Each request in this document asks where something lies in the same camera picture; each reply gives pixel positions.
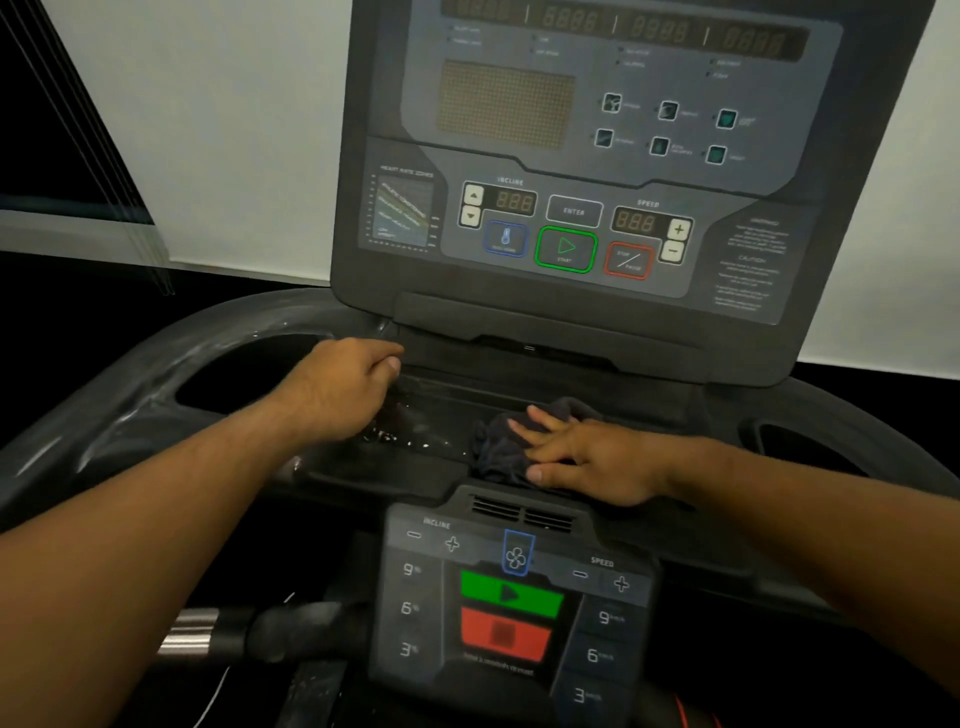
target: white cable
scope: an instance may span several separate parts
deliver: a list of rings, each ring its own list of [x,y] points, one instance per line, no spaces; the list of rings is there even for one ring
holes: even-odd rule
[[[217,685],[217,689],[213,691],[213,697],[210,698],[210,702],[206,704],[204,711],[200,714],[200,719],[193,724],[193,728],[200,728],[200,724],[204,722],[206,714],[210,712],[210,708],[213,707],[213,702],[217,699],[217,695],[220,694],[220,688],[224,686],[224,680],[227,679],[227,673],[230,672],[230,668],[224,670],[223,676],[220,678],[220,683]]]

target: red button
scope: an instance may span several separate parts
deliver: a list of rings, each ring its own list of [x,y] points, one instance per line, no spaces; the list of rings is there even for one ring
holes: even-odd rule
[[[647,280],[653,266],[653,248],[633,243],[611,243],[607,249],[607,262],[604,273],[623,279]]]
[[[551,632],[523,621],[460,608],[460,635],[464,644],[471,647],[538,663],[546,652]]]

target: green start button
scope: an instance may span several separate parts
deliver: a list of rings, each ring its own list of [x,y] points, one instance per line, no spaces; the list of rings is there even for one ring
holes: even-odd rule
[[[548,226],[540,230],[534,260],[544,268],[589,273],[596,255],[597,236],[592,232]]]
[[[564,595],[556,592],[466,570],[460,572],[460,594],[468,599],[551,619],[560,613],[560,605],[564,602]]]

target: white wall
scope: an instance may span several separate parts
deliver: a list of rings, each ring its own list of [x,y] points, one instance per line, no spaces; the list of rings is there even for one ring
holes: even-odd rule
[[[328,278],[349,2],[44,4],[172,259]],[[802,360],[960,378],[958,37],[940,0]]]
[[[960,2],[938,0],[803,361],[960,379]]]
[[[44,6],[171,260],[329,279],[349,2]]]

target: hand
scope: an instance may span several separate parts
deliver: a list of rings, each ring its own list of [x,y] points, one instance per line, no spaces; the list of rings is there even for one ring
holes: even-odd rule
[[[686,439],[639,432],[595,421],[565,423],[531,405],[527,414],[546,433],[513,420],[510,428],[530,445],[527,479],[543,488],[566,488],[621,506],[638,505],[671,492],[675,464],[683,462]],[[572,460],[576,465],[564,465]]]
[[[383,406],[400,374],[401,354],[403,347],[389,341],[323,341],[264,401],[293,426],[304,447],[346,440]]]

